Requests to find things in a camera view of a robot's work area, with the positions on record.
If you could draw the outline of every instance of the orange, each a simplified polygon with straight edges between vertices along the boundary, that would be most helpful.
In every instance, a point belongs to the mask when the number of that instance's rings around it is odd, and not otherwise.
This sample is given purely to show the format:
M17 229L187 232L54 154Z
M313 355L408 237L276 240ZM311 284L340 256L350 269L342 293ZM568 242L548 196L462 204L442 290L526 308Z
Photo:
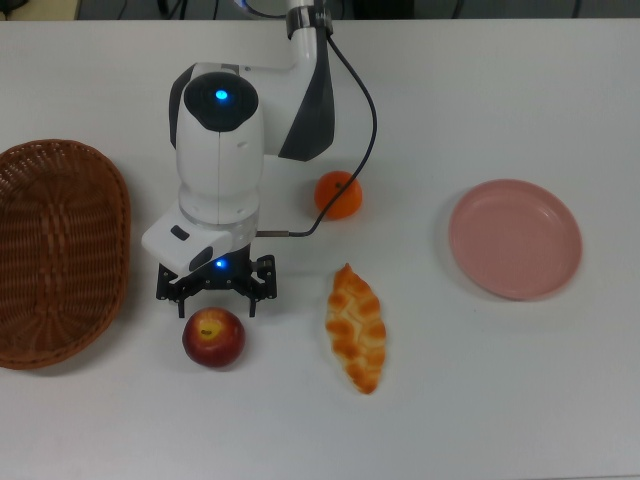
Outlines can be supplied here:
M340 171L329 172L320 177L314 194L316 207L322 211L349 178L351 178L350 173ZM362 205L362 187L358 180L354 180L331 206L326 217L331 220L346 218L356 213L360 205Z

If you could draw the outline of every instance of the pink plate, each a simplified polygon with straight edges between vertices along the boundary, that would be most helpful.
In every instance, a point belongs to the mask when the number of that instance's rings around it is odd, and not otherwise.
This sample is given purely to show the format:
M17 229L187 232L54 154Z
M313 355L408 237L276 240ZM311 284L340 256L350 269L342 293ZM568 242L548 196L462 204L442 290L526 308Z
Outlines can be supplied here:
M556 292L582 256L580 229L565 204L520 180L494 180L470 190L451 215L449 243L472 280L516 300Z

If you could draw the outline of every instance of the black cable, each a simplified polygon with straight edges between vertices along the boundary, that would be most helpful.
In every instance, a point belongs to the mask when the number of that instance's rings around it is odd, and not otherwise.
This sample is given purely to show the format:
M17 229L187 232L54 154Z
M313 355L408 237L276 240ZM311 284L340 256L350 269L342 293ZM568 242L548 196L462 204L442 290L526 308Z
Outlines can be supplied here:
M180 9L180 20L184 20L184 16L187 14L187 5L189 5L189 0L182 0L182 8Z
M576 0L573 4L573 12L571 12L571 18L578 18L580 16L580 9L582 8L582 0Z
M280 20L283 18L287 18L286 15L269 15L268 13L259 12L258 10L253 9L251 5L249 5L249 2L247 2L247 0L242 0L242 6L245 8L247 12L255 15L256 17L280 19Z
M128 0L124 0L124 3L122 4L122 8L120 9L120 13L118 14L116 20L122 20L122 15L124 15L124 11L127 9L127 3L129 3Z
M369 108L371 109L371 124L372 124L371 140L369 140L369 146L367 147L367 151L364 154L364 157L362 158L362 160L360 161L360 165L358 165L358 168L355 169L355 171L351 175L351 178L349 178L349 180L345 182L345 184L338 191L338 193L334 195L331 201L320 212L320 215L318 215L318 218L316 219L313 226L306 232L289 232L288 234L289 237L308 237L309 235L311 235L313 232L316 231L316 229L318 228L318 225L320 225L320 222L322 222L322 219L327 214L327 212L332 207L332 205L336 202L336 200L338 200L338 198L340 198L340 196L345 192L345 190L349 188L349 186L355 181L358 174L362 171L362 169L366 165L367 160L369 160L369 156L371 155L371 151L373 150L373 145L376 142L376 135L378 133L378 114L376 113L376 106L373 103L373 99L371 98L371 95L369 94L369 90L367 90L367 87L365 86L365 84L362 82L362 80L360 79L356 71L353 69L349 61L344 57L344 55L342 54L338 46L333 42L331 37L327 38L327 42L329 42L329 45L331 45L331 48L335 52L336 56L344 64L347 70L349 70L349 73L351 74L353 79L356 81L356 83L362 90L362 93L364 93L364 96L366 97L367 102L369 103Z
M171 19L173 18L173 16L176 14L176 11L178 10L178 7L179 7L180 5L182 5L182 1L183 1L183 0L178 0L178 1L176 2L176 4L173 6L173 8L171 9L171 11L169 12L169 15L167 16L167 19L168 19L168 20L171 20Z
M460 18L460 14L462 13L462 7L464 7L464 0L458 0L456 2L456 7L453 9L453 13L451 14L452 20L455 20L456 18Z
M5 21L10 20L11 12L17 10L18 8L27 4L29 0L20 0L18 3L14 3L13 5L9 5L8 3L3 7L0 12L4 15Z
M169 13L169 4L167 3L167 0L157 0L157 3L158 10L160 10L160 15L166 17L167 13Z

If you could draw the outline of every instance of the bread roll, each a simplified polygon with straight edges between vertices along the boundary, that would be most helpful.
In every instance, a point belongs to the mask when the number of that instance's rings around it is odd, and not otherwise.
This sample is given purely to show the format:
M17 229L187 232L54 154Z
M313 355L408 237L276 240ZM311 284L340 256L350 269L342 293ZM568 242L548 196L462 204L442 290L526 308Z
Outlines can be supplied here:
M333 353L355 387L372 393L380 382L387 333L378 297L348 263L335 275L326 328Z

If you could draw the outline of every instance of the wicker basket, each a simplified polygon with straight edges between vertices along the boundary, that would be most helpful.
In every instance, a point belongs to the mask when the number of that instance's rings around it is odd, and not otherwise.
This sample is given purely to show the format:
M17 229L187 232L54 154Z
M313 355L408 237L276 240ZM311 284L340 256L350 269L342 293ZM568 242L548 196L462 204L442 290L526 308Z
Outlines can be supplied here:
M97 150L42 140L0 155L0 366L51 365L117 315L129 273L131 209Z

